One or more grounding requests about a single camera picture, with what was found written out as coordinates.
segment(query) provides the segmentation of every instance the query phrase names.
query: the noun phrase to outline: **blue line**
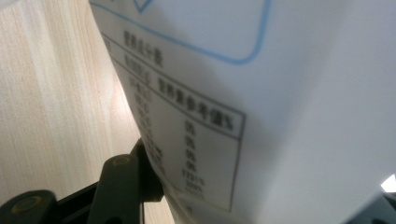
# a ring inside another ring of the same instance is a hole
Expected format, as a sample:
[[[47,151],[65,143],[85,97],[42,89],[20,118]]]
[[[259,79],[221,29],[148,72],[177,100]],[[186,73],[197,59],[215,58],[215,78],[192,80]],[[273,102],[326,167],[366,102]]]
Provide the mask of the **blue line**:
[[[137,10],[138,10],[140,13],[142,13],[142,12],[146,9],[146,7],[148,7],[149,4],[151,3],[151,0],[147,0],[147,1],[145,2],[145,4],[143,4],[143,6],[140,7],[140,6],[137,4],[136,1],[137,1],[137,0],[134,0],[134,5],[136,6]]]
[[[257,39],[256,39],[256,43],[255,43],[253,51],[251,51],[250,54],[247,57],[242,58],[242,59],[231,58],[231,57],[228,57],[228,56],[225,56],[225,55],[218,54],[218,53],[216,53],[214,51],[211,51],[211,50],[208,50],[208,49],[204,49],[204,48],[201,48],[201,47],[198,47],[198,46],[194,46],[194,45],[189,44],[187,42],[184,42],[184,41],[181,41],[179,39],[176,39],[176,38],[174,38],[172,36],[164,35],[162,33],[159,33],[157,31],[155,31],[155,30],[152,30],[152,29],[148,28],[147,26],[142,25],[142,24],[132,20],[129,17],[126,17],[126,16],[124,16],[124,15],[122,15],[122,14],[116,12],[116,11],[111,10],[110,8],[104,7],[104,6],[100,5],[100,4],[93,3],[93,2],[90,2],[90,4],[92,6],[94,6],[94,7],[99,7],[99,8],[101,8],[101,9],[103,9],[103,10],[105,10],[105,11],[107,11],[107,12],[109,12],[109,13],[115,15],[115,16],[118,16],[118,17],[120,17],[121,19],[123,19],[125,21],[130,22],[130,23],[134,24],[135,26],[139,27],[142,30],[145,30],[145,31],[147,31],[149,33],[152,33],[153,35],[161,37],[161,38],[163,38],[163,39],[165,39],[165,40],[167,40],[169,42],[172,42],[174,44],[180,45],[180,46],[182,46],[184,48],[191,49],[191,50],[193,50],[195,52],[204,54],[206,56],[212,57],[212,58],[220,60],[220,61],[224,61],[226,63],[244,64],[244,63],[249,63],[254,58],[256,58],[256,56],[259,54],[259,52],[262,49],[262,41],[263,41],[263,38],[264,38],[264,35],[265,35],[266,23],[268,22],[268,14],[269,14],[270,6],[271,6],[271,1],[272,0],[265,0],[265,4],[263,4],[263,6],[262,6],[261,24],[260,24],[260,27],[259,27],[259,32],[257,34]]]

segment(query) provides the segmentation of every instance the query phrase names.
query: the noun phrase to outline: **wooden desk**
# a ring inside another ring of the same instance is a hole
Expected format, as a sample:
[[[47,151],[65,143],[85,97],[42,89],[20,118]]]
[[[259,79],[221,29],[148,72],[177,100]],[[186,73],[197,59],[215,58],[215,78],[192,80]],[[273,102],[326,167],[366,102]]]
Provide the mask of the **wooden desk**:
[[[88,1],[0,9],[0,203],[30,189],[61,199],[138,137]],[[146,212],[174,223],[166,202]]]

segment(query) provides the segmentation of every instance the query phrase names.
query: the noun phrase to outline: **wooden surface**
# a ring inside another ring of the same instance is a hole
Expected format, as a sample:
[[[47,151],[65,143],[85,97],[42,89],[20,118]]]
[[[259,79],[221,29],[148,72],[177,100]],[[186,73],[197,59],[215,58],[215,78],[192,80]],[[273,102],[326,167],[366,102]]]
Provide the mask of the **wooden surface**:
[[[30,189],[61,199],[138,137],[88,1],[0,9],[0,203]],[[165,201],[146,213],[173,223]]]

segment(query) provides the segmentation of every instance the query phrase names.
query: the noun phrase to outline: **black holder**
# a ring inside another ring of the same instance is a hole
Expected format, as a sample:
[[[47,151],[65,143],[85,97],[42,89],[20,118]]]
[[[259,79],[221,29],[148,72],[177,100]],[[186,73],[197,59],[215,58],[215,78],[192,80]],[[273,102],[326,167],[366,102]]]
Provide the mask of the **black holder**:
[[[97,183],[59,202],[48,190],[25,192],[0,207],[0,223],[144,223],[144,202],[159,202],[162,197],[163,186],[139,140],[131,154],[105,162]]]

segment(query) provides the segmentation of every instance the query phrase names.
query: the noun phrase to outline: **white paper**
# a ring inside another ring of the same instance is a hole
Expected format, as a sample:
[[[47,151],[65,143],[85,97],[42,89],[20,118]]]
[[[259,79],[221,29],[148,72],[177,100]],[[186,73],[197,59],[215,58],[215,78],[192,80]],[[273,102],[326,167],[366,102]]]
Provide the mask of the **white paper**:
[[[177,223],[341,223],[396,171],[394,1],[91,6]]]

